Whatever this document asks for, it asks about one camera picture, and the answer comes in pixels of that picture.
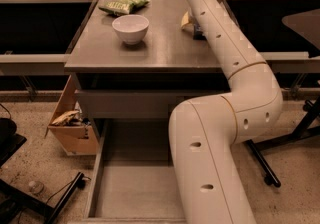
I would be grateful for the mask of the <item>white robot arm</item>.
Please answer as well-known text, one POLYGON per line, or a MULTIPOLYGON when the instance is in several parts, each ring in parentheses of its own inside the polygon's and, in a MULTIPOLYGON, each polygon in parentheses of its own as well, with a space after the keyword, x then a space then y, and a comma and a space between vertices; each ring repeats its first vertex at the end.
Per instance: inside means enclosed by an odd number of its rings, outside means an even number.
POLYGON ((283 97, 265 59, 221 6, 187 0, 231 91, 177 105, 169 142, 187 224, 256 224, 231 146, 277 121, 283 97))

